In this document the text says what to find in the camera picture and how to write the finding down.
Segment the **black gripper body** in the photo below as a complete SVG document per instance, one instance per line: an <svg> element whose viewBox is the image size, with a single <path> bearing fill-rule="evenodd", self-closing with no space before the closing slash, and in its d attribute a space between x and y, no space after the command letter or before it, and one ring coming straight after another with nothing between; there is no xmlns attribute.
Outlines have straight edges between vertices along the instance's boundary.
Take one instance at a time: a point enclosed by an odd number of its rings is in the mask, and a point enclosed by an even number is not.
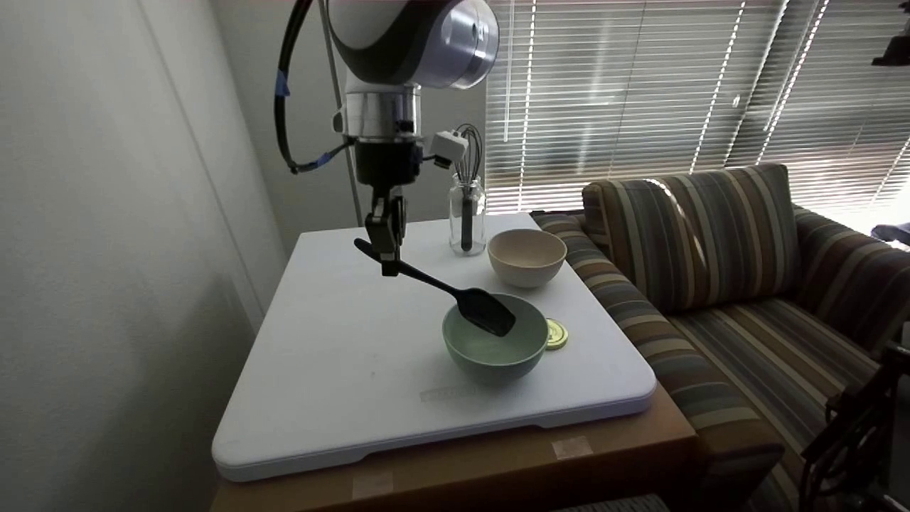
<svg viewBox="0 0 910 512"><path fill-rule="evenodd" d="M359 142L355 144L359 183L372 191L371 220L378 221L413 184L422 171L422 149L415 142Z"/></svg>

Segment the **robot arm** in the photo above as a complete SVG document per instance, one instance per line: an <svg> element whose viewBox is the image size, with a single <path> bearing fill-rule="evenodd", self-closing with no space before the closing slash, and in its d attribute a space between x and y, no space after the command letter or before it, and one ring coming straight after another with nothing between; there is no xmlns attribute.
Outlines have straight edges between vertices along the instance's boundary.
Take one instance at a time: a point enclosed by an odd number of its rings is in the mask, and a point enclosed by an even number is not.
<svg viewBox="0 0 910 512"><path fill-rule="evenodd" d="M396 275L401 188L422 169L422 92L475 89L499 60L500 28L486 0L328 0L328 28L348 65L341 134L372 188L365 227L382 272Z"/></svg>

